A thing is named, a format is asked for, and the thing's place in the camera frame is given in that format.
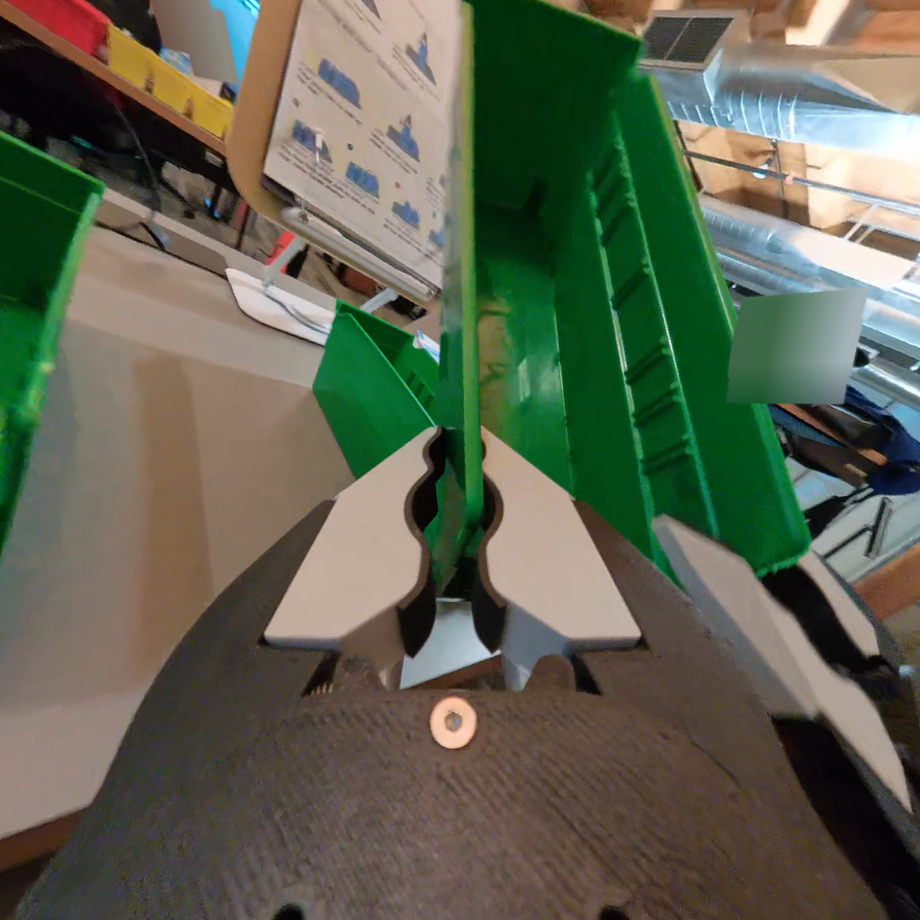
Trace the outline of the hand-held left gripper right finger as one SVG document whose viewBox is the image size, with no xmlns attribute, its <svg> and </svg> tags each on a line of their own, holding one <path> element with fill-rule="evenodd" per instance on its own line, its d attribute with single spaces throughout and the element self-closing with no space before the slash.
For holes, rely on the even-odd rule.
<svg viewBox="0 0 920 920">
<path fill-rule="evenodd" d="M 638 647 L 638 623 L 573 497 L 492 432 L 481 431 L 481 443 L 472 615 L 507 687 L 523 688 L 546 657 Z"/>
</svg>

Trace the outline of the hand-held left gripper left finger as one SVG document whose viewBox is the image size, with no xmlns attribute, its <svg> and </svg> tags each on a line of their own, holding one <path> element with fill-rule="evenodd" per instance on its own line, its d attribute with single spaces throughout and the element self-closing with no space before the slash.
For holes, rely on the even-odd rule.
<svg viewBox="0 0 920 920">
<path fill-rule="evenodd" d="M 341 491 L 264 630 L 266 644 L 361 658 L 383 684 L 400 684 L 435 622 L 426 531 L 444 467 L 444 432 L 434 426 Z"/>
</svg>

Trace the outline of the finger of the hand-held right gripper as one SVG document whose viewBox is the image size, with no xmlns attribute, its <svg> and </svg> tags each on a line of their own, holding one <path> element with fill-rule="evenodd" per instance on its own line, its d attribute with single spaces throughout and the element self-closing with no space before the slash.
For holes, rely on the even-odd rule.
<svg viewBox="0 0 920 920">
<path fill-rule="evenodd" d="M 880 656 L 876 620 L 857 593 L 818 554 L 805 554 L 798 567 L 830 604 L 836 620 L 862 656 Z"/>
<path fill-rule="evenodd" d="M 668 515 L 654 519 L 654 533 L 707 630 L 730 650 L 765 712 L 827 721 L 912 812 L 909 782 L 878 709 L 822 659 L 748 563 Z"/>
</svg>

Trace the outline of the green plastic bin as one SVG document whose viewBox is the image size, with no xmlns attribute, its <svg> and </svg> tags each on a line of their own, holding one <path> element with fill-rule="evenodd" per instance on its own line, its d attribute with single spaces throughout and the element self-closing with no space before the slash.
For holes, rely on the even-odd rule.
<svg viewBox="0 0 920 920">
<path fill-rule="evenodd" d="M 1 544 L 40 427 L 63 320 L 105 186 L 1 133 Z"/>
<path fill-rule="evenodd" d="M 727 401 L 734 306 L 639 40 L 463 2 L 439 410 L 666 573 L 661 514 L 763 576 L 811 547 L 768 410 Z"/>
<path fill-rule="evenodd" d="M 337 302 L 313 391 L 355 478 L 435 424 L 438 362 L 416 341 Z"/>
</svg>

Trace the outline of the grey desk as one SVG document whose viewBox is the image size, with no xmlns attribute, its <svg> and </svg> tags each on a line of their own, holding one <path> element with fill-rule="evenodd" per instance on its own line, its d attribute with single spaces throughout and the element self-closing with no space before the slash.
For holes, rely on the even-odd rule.
<svg viewBox="0 0 920 920">
<path fill-rule="evenodd" d="M 353 483 L 313 385 L 319 346 L 260 325 L 183 229 L 118 231 L 77 272 L 2 554 L 2 875 L 73 834 L 147 689 L 248 565 Z"/>
</svg>

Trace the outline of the instruction sheet on stand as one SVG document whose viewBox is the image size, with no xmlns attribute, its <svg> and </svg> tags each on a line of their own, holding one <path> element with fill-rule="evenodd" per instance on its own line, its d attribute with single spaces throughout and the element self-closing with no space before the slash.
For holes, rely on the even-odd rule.
<svg viewBox="0 0 920 920">
<path fill-rule="evenodd" d="M 293 233 L 293 241 L 282 248 L 282 256 L 265 268 L 262 287 L 267 290 L 277 278 L 282 278 L 284 268 L 295 255 L 307 247 L 318 247 L 382 282 L 386 292 L 417 305 L 427 305 L 440 295 L 437 286 L 381 257 L 367 243 L 343 233 L 331 219 L 293 192 L 271 190 L 263 184 L 265 160 L 301 7 L 299 1 L 262 2 L 246 74 L 236 98 L 234 123 L 225 141 L 227 165 L 241 197 L 253 212 L 283 232 Z"/>
</svg>

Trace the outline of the red plastic bin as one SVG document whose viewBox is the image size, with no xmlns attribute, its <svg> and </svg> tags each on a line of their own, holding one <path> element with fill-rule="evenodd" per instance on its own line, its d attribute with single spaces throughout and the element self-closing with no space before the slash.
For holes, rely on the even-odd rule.
<svg viewBox="0 0 920 920">
<path fill-rule="evenodd" d="M 108 53 L 109 17 L 86 1 L 8 1 L 26 17 L 102 59 Z"/>
</svg>

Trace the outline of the silver spiral duct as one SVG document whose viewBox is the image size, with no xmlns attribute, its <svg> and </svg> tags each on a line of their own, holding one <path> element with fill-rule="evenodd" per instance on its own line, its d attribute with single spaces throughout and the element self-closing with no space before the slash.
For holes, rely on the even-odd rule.
<svg viewBox="0 0 920 920">
<path fill-rule="evenodd" d="M 918 297 L 917 262 L 707 194 L 698 203 L 727 274 L 760 272 L 815 286 Z"/>
</svg>

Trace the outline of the silver duct with vent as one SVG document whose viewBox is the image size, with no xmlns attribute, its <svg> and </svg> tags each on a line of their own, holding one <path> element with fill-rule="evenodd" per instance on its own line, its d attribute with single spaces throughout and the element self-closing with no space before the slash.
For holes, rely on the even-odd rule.
<svg viewBox="0 0 920 920">
<path fill-rule="evenodd" d="M 678 121 L 905 159 L 919 140 L 918 56 L 752 40 L 740 9 L 657 11 L 639 66 Z"/>
</svg>

